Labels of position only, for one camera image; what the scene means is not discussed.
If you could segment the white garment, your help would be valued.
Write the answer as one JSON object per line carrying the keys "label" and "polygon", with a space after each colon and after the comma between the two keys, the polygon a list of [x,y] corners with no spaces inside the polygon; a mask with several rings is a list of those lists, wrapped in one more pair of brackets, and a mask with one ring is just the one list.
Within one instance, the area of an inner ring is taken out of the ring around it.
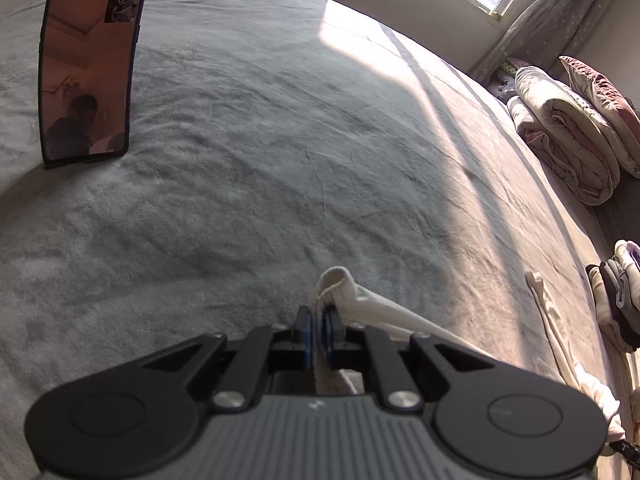
{"label": "white garment", "polygon": [[[608,435],[601,454],[611,456],[615,453],[612,445],[626,439],[626,431],[620,419],[620,401],[616,399],[609,386],[586,372],[574,357],[568,329],[542,275],[527,271],[525,281],[533,295],[555,360],[555,366],[537,360],[536,372],[573,387],[596,402],[608,422]],[[484,352],[449,330],[358,285],[344,266],[329,268],[319,278],[314,297],[314,312],[319,314],[331,304],[337,307],[338,313],[344,315],[348,322],[380,328],[393,340],[407,341],[415,333],[424,333],[460,344],[478,353]]]}

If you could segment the stack of folded clothes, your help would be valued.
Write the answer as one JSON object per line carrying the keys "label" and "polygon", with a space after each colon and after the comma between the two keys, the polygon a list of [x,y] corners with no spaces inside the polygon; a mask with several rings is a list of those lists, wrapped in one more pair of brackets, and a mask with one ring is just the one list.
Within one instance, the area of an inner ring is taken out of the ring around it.
{"label": "stack of folded clothes", "polygon": [[586,266],[600,331],[620,352],[639,349],[639,245],[618,240],[612,258]]}

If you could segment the grey bed blanket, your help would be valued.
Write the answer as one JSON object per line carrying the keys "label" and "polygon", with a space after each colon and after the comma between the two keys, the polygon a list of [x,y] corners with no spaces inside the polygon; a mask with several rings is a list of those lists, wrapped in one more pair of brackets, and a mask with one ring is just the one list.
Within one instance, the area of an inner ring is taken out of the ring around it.
{"label": "grey bed blanket", "polygon": [[43,2],[1,20],[1,474],[45,391],[210,330],[290,322],[344,266],[498,359],[612,384],[573,203],[509,113],[437,55],[330,0],[146,0],[128,153],[42,166]]}

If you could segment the folded beige pink quilt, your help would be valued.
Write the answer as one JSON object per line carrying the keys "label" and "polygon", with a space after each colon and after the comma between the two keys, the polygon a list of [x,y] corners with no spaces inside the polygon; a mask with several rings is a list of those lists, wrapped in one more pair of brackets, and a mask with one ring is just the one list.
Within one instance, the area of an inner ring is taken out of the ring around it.
{"label": "folded beige pink quilt", "polygon": [[588,206],[609,200],[620,183],[620,164],[603,122],[566,84],[535,66],[515,75],[508,110],[529,149]]}

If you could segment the pink beige pillow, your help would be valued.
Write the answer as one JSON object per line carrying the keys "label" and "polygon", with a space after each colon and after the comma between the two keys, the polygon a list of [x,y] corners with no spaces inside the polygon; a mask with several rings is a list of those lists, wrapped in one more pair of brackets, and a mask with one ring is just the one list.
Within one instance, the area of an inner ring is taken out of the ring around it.
{"label": "pink beige pillow", "polygon": [[638,179],[639,116],[607,76],[577,58],[562,55],[559,60],[570,88],[586,99],[615,131],[622,147],[614,148],[620,166]]}

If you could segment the smartphone on stand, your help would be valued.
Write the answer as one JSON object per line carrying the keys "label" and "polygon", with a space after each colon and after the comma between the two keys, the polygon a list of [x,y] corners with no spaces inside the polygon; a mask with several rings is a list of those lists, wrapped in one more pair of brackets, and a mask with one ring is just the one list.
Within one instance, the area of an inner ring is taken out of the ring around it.
{"label": "smartphone on stand", "polygon": [[120,157],[144,0],[47,0],[38,62],[41,155],[48,167]]}

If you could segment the grey star curtain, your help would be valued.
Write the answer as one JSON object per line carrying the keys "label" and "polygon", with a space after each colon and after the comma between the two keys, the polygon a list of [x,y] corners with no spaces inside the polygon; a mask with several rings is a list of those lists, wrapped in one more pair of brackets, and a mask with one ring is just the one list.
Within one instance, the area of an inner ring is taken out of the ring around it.
{"label": "grey star curtain", "polygon": [[575,55],[612,0],[535,0],[476,63],[470,76],[487,84],[507,58],[519,58],[554,75],[562,55]]}

